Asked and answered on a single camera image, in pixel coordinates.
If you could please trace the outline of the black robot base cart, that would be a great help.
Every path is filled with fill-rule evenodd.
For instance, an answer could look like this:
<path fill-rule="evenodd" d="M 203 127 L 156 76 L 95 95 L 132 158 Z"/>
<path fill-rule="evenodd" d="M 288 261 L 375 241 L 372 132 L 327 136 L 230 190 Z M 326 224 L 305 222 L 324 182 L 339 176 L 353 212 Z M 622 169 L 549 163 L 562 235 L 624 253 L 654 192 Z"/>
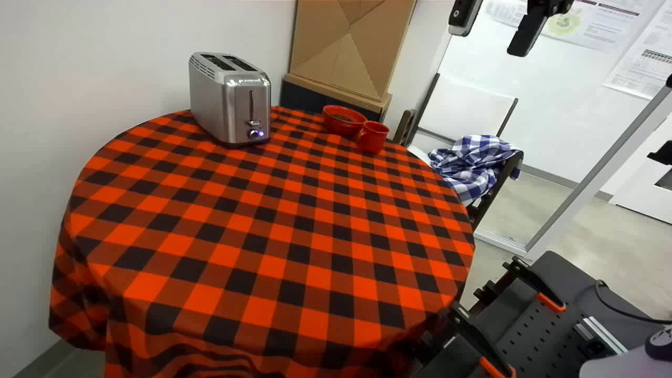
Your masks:
<path fill-rule="evenodd" d="M 417 378 L 581 378 L 615 357 L 632 357 L 632 375 L 671 378 L 671 358 L 652 353 L 656 318 L 556 252 L 533 265 L 504 262 L 507 273 L 436 315 L 415 344 Z"/>

